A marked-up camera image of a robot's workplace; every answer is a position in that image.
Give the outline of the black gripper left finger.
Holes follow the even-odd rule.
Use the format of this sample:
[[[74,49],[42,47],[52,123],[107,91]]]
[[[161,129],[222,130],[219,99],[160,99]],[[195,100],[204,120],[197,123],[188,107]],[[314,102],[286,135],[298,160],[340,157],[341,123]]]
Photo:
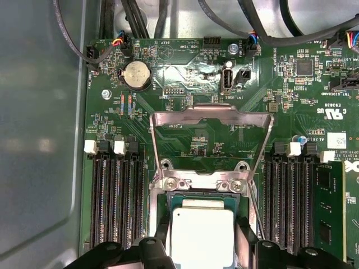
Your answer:
[[[169,221],[169,215],[163,215],[154,237],[143,238],[138,245],[127,250],[119,243],[101,243],[76,259],[75,268],[109,268],[137,263],[142,268],[175,268],[171,257],[165,252]]]

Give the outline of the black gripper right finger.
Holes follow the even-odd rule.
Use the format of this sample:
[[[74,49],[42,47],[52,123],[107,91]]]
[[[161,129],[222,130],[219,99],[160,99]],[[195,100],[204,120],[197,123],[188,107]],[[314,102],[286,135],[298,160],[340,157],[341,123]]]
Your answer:
[[[239,268],[349,268],[349,264],[318,248],[301,248],[296,255],[277,243],[259,240],[245,217],[237,217],[235,249]]]

